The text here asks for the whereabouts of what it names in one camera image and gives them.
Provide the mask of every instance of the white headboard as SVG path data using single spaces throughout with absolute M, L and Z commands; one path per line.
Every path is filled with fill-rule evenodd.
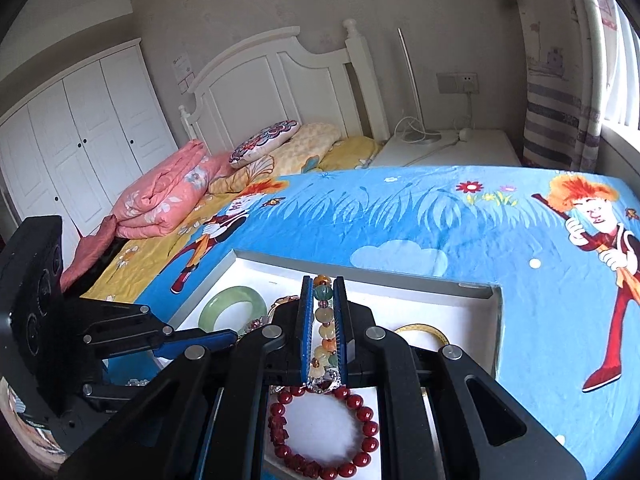
M 278 121 L 331 123 L 343 136 L 362 135 L 345 65 L 358 79 L 370 129 L 376 140 L 389 138 L 385 110 L 367 40 L 356 21 L 347 29 L 345 48 L 312 54 L 298 41 L 299 27 L 256 34 L 216 56 L 196 76 L 189 92 L 196 109 L 180 106 L 182 125 L 191 139 L 207 143 L 211 153 L 232 150 L 262 128 Z

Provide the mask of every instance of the bedpost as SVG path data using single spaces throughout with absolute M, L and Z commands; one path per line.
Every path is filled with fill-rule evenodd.
M 184 105 L 178 106 L 178 110 L 180 110 L 180 122 L 182 123 L 182 126 L 184 127 L 184 130 L 187 132 L 187 135 L 189 136 L 189 138 L 194 140 L 198 139 L 198 136 L 196 135 L 196 131 L 193 129 L 193 126 L 189 122 L 189 117 L 191 117 L 191 114 L 186 110 Z
M 342 25 L 347 29 L 347 39 L 344 43 L 360 83 L 362 98 L 371 125 L 371 133 L 376 140 L 388 140 L 390 137 L 389 126 L 386 122 L 385 107 L 382 103 L 369 45 L 366 38 L 356 28 L 356 20 L 348 18 L 342 22 Z

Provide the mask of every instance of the gold bracelet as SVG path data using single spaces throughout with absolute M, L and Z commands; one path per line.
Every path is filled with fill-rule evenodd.
M 283 296 L 282 298 L 278 298 L 273 304 L 269 307 L 269 311 L 267 312 L 267 316 L 269 316 L 269 323 L 273 322 L 273 314 L 275 314 L 276 308 L 279 307 L 283 303 L 289 303 L 289 301 L 299 300 L 299 296 Z
M 394 330 L 394 332 L 399 334 L 401 332 L 412 332 L 414 330 L 417 330 L 418 332 L 426 332 L 427 334 L 431 334 L 432 336 L 434 336 L 434 338 L 436 338 L 438 341 L 442 343 L 442 346 L 449 344 L 449 340 L 447 339 L 447 336 L 445 336 L 440 330 L 438 330 L 434 326 L 427 325 L 424 323 L 415 323 L 411 325 L 401 326 L 400 328 Z

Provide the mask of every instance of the striped curtain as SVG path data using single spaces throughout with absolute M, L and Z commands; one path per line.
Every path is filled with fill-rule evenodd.
M 524 163 L 594 171 L 606 90 L 598 0 L 518 0 L 527 55 Z

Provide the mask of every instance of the red flower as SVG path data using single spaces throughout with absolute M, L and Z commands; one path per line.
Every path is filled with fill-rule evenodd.
M 482 184 L 480 184 L 477 180 L 471 182 L 467 180 L 466 182 L 460 182 L 456 186 L 456 191 L 463 191 L 465 193 L 477 193 L 478 191 L 482 191 Z

